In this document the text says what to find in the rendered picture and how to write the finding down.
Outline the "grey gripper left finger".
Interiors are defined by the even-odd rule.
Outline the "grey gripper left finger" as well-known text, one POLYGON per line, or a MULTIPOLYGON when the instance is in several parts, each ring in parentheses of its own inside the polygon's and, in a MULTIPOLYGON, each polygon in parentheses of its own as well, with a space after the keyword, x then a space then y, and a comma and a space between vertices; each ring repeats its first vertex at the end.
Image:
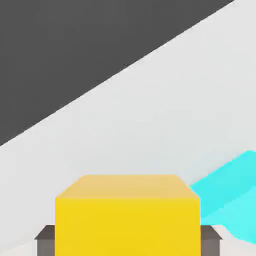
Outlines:
POLYGON ((55 226, 46 225, 33 241, 7 250, 5 256, 55 256, 55 226))

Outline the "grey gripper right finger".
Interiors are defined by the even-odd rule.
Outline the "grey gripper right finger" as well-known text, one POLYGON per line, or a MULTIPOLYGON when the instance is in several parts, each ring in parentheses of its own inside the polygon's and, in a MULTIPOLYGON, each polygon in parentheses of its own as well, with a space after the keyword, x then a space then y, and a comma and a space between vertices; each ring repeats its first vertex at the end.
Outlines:
POLYGON ((253 244, 238 239, 223 225, 201 225, 201 256, 253 256, 253 244))

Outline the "small yellow cube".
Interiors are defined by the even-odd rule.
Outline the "small yellow cube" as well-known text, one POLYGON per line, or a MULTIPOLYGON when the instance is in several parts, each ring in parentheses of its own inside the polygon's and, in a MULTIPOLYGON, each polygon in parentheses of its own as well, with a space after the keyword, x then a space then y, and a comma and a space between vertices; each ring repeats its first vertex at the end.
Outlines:
POLYGON ((55 256, 201 256, 200 226, 176 175, 85 175, 55 198, 55 256))

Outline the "small cyan cube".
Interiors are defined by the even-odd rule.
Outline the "small cyan cube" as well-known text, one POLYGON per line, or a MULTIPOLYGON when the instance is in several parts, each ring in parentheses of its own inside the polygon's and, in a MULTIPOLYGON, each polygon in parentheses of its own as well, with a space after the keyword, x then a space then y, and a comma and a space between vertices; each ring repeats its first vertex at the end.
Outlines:
POLYGON ((222 225, 256 244, 256 151, 248 150, 193 183, 203 225, 222 225))

